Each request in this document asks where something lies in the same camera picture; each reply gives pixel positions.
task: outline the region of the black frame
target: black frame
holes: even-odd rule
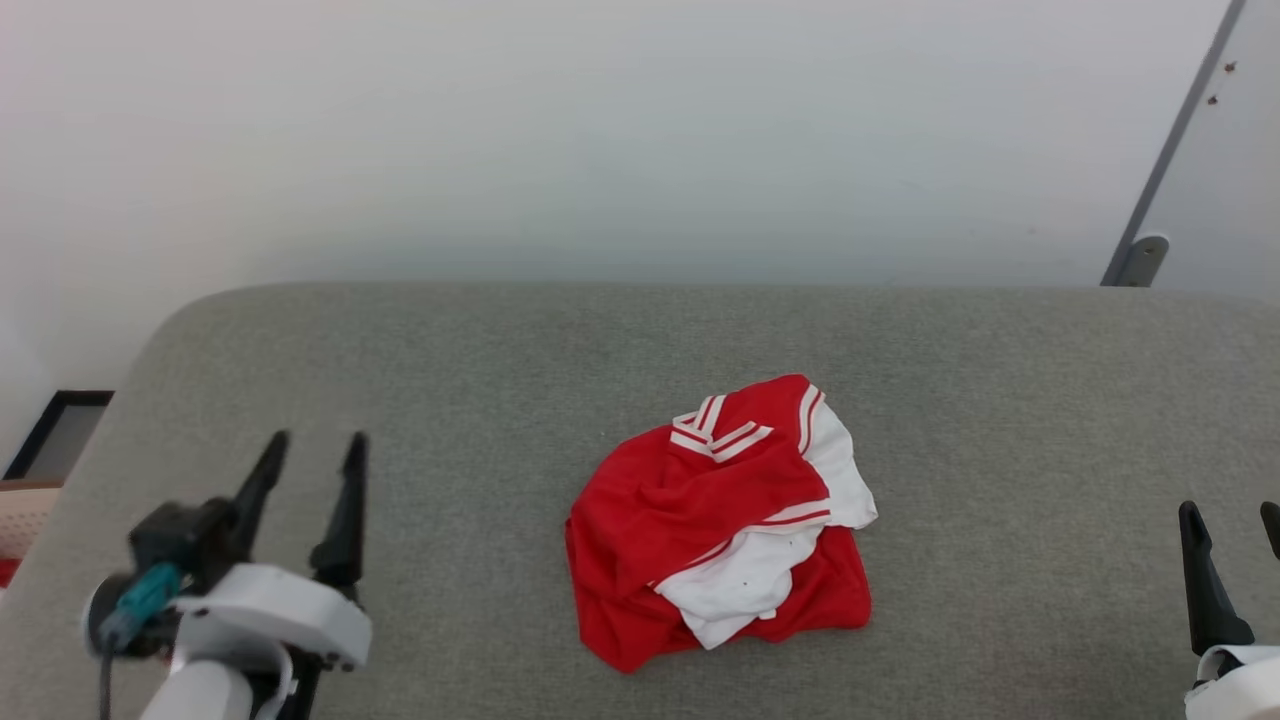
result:
[[[27,477],[31,464],[36,461],[40,450],[45,447],[45,441],[58,427],[63,410],[76,407],[106,407],[115,395],[109,389],[60,389],[54,393],[54,398],[45,406],[45,413],[36,420],[36,427],[27,436],[27,442],[22,443],[22,450],[14,456],[9,469],[4,473],[5,480],[20,480]]]

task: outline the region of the gray fabric surface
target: gray fabric surface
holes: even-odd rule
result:
[[[808,374],[881,519],[861,632],[664,656],[577,639],[562,523],[618,442]],[[293,450],[257,559],[301,570],[371,438],[370,666],[317,719],[1180,717],[1176,509],[1280,641],[1280,310],[1123,290],[297,286],[183,310],[142,354],[0,605],[0,715],[88,717],[81,607],[163,500]],[[122,667],[118,715],[157,664]]]

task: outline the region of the teal cable connector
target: teal cable connector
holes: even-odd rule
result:
[[[182,570],[172,562],[160,562],[133,583],[115,603],[115,611],[99,626],[97,637],[104,648],[124,650],[138,637],[142,626],[155,618],[182,589]]]

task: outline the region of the black cable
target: black cable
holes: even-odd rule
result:
[[[115,635],[102,643],[102,671],[97,676],[97,716],[111,720],[111,660],[115,657]]]

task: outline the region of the metal bracket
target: metal bracket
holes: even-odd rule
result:
[[[1169,238],[1160,234],[1147,236],[1129,246],[1124,265],[1116,275],[1119,287],[1151,287],[1156,270],[1169,255]]]

